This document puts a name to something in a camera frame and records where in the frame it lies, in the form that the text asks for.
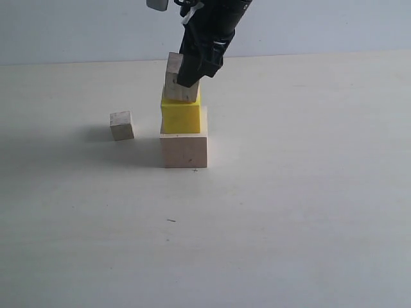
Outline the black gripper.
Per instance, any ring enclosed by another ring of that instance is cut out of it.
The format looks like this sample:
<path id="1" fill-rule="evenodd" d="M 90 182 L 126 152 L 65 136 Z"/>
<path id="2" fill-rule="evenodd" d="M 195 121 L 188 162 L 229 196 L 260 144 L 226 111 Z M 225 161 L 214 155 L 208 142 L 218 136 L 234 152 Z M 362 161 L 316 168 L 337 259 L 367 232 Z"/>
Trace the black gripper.
<path id="1" fill-rule="evenodd" d="M 242 0 L 179 1 L 184 36 L 177 83 L 194 86 L 204 76 L 214 77 L 235 36 L 235 29 L 252 4 Z"/>

